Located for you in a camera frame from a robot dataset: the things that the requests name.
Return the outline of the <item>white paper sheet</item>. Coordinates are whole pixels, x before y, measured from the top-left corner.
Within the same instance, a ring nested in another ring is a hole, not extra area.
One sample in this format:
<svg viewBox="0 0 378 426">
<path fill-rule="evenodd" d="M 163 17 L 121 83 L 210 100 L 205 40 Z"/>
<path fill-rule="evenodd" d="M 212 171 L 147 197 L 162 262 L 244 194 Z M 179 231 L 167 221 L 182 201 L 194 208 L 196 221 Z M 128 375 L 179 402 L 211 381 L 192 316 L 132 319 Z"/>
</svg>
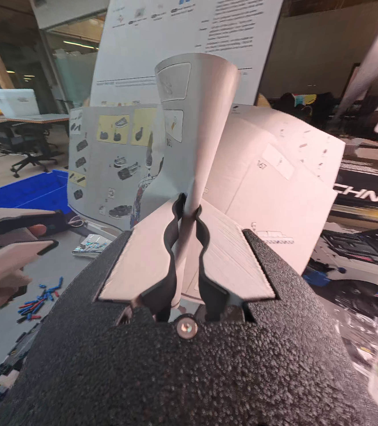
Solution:
<svg viewBox="0 0 378 426">
<path fill-rule="evenodd" d="M 361 62 L 355 78 L 347 86 L 330 125 L 336 125 L 340 121 L 341 116 L 346 113 L 361 94 L 367 91 L 376 78 L 378 78 L 378 35 Z"/>
</svg>

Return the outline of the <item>white storage box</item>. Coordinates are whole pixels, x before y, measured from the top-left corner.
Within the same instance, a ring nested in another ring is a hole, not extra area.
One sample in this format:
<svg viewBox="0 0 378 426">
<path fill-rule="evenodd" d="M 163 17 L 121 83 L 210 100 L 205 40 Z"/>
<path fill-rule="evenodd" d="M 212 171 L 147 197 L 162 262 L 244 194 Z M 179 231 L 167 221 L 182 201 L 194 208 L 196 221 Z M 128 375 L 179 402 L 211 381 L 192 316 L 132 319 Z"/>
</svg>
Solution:
<svg viewBox="0 0 378 426">
<path fill-rule="evenodd" d="M 6 118 L 40 114 L 33 89 L 0 89 L 0 110 Z"/>
</svg>

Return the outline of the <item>blue plastic bin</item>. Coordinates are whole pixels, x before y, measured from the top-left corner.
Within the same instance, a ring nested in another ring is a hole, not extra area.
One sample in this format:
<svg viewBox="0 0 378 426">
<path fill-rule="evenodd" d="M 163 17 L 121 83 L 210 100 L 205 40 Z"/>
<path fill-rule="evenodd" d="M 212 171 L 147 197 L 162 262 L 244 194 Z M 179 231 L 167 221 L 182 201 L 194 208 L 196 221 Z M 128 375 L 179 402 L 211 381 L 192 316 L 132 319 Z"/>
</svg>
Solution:
<svg viewBox="0 0 378 426">
<path fill-rule="evenodd" d="M 68 206 L 68 175 L 68 171 L 52 170 L 4 185 L 0 208 L 61 210 L 71 219 L 76 214 Z"/>
</svg>

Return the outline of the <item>partly built toy car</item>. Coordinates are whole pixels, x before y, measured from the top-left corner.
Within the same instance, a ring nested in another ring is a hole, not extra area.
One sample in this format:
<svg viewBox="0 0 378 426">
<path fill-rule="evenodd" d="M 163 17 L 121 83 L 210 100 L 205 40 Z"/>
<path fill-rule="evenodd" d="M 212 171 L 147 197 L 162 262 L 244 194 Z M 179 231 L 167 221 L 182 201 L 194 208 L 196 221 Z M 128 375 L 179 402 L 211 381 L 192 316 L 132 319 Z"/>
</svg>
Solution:
<svg viewBox="0 0 378 426">
<path fill-rule="evenodd" d="M 4 400 L 9 389 L 20 374 L 30 348 L 39 331 L 41 323 L 36 323 L 28 332 L 22 333 L 14 346 L 0 364 L 0 402 Z"/>
</svg>

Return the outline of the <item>background office table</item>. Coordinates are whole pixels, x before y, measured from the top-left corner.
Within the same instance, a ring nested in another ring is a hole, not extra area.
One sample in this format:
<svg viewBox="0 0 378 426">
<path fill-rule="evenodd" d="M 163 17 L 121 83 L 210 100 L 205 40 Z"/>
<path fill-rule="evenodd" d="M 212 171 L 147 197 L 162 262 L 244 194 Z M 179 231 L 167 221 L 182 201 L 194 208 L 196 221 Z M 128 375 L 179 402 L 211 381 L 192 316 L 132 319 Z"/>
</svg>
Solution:
<svg viewBox="0 0 378 426">
<path fill-rule="evenodd" d="M 69 122 L 70 116 L 68 114 L 38 114 L 20 116 L 17 118 L 8 118 L 0 115 L 0 123 L 16 122 L 16 123 L 29 123 L 29 124 L 54 124 Z"/>
</svg>

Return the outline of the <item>pile of blue red pins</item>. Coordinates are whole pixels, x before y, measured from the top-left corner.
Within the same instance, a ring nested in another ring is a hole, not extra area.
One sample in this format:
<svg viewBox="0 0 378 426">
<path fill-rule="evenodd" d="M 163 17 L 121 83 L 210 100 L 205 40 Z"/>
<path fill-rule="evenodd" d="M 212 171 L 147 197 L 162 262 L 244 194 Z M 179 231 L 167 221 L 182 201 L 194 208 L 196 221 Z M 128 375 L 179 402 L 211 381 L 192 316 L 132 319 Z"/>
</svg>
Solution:
<svg viewBox="0 0 378 426">
<path fill-rule="evenodd" d="M 47 285 L 40 284 L 39 288 L 42 290 L 41 294 L 38 295 L 35 300 L 27 301 L 18 307 L 17 314 L 19 317 L 16 323 L 22 324 L 24 322 L 42 320 L 44 306 L 48 304 L 52 305 L 59 300 L 63 283 L 64 277 L 60 276 L 58 283 L 54 286 L 48 287 Z"/>
</svg>

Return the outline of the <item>person's left hand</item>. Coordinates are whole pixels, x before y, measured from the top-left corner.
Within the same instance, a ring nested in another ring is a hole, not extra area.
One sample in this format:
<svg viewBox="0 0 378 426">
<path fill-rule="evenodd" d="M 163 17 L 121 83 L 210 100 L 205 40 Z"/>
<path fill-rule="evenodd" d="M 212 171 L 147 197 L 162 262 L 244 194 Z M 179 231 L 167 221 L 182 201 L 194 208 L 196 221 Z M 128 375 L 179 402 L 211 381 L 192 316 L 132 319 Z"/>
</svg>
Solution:
<svg viewBox="0 0 378 426">
<path fill-rule="evenodd" d="M 0 279 L 0 307 L 7 304 L 22 290 L 26 292 L 32 278 L 26 275 L 22 269 L 16 270 Z"/>
</svg>

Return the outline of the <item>black toy set box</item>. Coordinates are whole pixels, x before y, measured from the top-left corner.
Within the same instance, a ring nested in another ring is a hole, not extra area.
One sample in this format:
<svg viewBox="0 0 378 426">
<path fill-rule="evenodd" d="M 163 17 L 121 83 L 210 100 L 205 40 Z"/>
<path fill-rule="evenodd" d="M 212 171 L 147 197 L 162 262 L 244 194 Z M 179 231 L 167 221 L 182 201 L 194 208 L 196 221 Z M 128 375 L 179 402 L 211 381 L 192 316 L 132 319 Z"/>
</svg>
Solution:
<svg viewBox="0 0 378 426">
<path fill-rule="evenodd" d="M 303 278 L 331 301 L 378 305 L 378 142 L 346 140 L 334 190 Z"/>
</svg>

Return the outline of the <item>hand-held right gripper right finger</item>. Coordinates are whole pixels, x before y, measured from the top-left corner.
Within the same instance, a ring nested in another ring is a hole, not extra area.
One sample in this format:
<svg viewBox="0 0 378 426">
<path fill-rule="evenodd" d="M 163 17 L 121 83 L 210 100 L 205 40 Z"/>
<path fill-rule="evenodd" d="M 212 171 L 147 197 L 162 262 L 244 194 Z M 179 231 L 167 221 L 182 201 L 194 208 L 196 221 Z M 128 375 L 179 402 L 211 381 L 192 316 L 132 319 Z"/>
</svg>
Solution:
<svg viewBox="0 0 378 426">
<path fill-rule="evenodd" d="M 269 282 L 242 228 L 203 200 L 196 215 L 196 237 L 201 244 L 198 286 L 205 304 L 274 300 Z"/>
</svg>

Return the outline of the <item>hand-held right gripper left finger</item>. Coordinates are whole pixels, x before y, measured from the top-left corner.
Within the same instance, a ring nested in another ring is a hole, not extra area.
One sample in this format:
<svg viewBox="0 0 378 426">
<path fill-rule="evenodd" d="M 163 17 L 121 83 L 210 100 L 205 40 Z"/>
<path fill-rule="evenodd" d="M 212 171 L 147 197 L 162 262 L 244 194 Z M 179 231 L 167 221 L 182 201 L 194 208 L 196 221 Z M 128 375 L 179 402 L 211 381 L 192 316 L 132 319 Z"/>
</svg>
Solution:
<svg viewBox="0 0 378 426">
<path fill-rule="evenodd" d="M 179 238 L 185 201 L 185 194 L 179 193 L 134 226 L 98 300 L 171 304 L 177 285 L 172 248 Z"/>
</svg>

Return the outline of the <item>clear plastic bag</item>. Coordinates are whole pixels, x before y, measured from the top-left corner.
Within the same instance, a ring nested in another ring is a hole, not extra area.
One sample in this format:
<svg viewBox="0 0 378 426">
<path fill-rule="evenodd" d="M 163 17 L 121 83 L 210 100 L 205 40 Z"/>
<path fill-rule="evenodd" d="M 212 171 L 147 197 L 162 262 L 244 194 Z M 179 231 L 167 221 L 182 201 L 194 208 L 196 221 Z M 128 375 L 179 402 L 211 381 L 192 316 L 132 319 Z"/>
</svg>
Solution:
<svg viewBox="0 0 378 426">
<path fill-rule="evenodd" d="M 333 318 L 353 366 L 378 405 L 378 317 L 371 319 L 324 299 L 322 302 Z"/>
</svg>

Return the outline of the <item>black office chair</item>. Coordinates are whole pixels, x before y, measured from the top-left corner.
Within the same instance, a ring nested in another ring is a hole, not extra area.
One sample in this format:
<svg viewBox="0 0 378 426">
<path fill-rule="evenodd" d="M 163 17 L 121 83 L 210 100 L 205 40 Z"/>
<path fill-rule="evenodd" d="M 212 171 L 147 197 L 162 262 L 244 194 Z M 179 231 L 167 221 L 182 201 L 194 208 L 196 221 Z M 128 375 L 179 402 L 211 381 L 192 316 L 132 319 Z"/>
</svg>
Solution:
<svg viewBox="0 0 378 426">
<path fill-rule="evenodd" d="M 48 173 L 45 163 L 58 165 L 56 157 L 61 155 L 61 152 L 50 149 L 44 129 L 31 123 L 0 123 L 0 151 L 23 156 L 22 160 L 11 165 L 10 171 L 14 178 L 20 178 L 19 172 L 29 164 L 42 167 Z"/>
</svg>

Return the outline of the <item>shiny sticker sheet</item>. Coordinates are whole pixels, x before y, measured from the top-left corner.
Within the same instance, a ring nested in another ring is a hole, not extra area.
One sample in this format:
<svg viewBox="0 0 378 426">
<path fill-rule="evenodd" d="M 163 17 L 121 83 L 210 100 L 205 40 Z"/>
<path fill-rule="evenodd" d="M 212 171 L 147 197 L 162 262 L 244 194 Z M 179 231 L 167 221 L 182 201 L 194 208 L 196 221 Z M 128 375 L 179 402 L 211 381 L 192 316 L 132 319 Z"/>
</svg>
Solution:
<svg viewBox="0 0 378 426">
<path fill-rule="evenodd" d="M 83 258 L 96 258 L 112 243 L 97 234 L 89 234 L 72 251 L 72 255 Z"/>
</svg>

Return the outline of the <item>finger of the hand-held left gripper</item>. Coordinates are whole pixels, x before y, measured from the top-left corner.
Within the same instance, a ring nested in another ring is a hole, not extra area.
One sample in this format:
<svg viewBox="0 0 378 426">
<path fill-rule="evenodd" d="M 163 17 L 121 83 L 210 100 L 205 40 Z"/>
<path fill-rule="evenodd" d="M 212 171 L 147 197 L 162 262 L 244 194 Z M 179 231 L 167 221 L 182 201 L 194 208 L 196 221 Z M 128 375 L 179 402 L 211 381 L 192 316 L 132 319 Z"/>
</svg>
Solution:
<svg viewBox="0 0 378 426">
<path fill-rule="evenodd" d="M 55 240 L 18 242 L 0 248 L 0 288 L 18 288 L 32 282 L 23 268 L 59 245 Z"/>
<path fill-rule="evenodd" d="M 65 215 L 61 210 L 0 208 L 0 235 L 35 225 L 46 227 L 46 236 L 65 231 Z"/>
</svg>

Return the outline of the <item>white instruction booklet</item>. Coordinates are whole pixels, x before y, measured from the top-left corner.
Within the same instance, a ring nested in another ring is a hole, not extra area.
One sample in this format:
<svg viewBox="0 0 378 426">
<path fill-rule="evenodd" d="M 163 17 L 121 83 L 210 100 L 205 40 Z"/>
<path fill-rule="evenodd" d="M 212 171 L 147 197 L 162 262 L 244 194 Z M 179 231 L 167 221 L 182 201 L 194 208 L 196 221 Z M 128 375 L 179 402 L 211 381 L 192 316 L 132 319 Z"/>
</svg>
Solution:
<svg viewBox="0 0 378 426">
<path fill-rule="evenodd" d="M 176 293 L 201 301 L 203 200 L 302 273 L 344 143 L 253 106 L 282 1 L 111 1 L 90 106 L 71 112 L 68 200 L 131 231 L 179 193 Z"/>
</svg>

